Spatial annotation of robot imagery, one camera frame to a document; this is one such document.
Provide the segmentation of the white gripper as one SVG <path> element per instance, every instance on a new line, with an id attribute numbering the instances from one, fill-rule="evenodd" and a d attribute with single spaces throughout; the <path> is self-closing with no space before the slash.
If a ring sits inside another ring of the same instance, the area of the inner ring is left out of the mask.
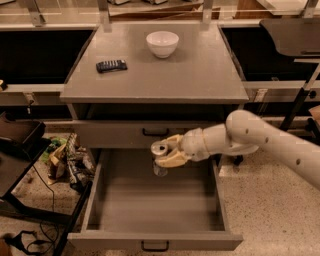
<path id="1" fill-rule="evenodd" d="M 162 140 L 162 143 L 169 149 L 177 148 L 180 144 L 182 150 L 174 149 L 168 155 L 158 157 L 155 163 L 162 168 L 179 167 L 189 160 L 198 162 L 210 157 L 201 128 L 190 130 L 183 136 L 180 134 L 170 136 Z"/>

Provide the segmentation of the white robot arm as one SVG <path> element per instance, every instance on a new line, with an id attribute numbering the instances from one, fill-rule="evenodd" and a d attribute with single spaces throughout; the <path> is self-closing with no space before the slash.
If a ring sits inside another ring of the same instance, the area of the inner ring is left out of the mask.
<path id="1" fill-rule="evenodd" d="M 155 173 L 189 161 L 199 162 L 212 155 L 246 155 L 257 149 L 269 152 L 301 178 L 320 189 L 320 146 L 282 131 L 257 115 L 231 112 L 223 124 L 196 128 L 151 145 Z"/>

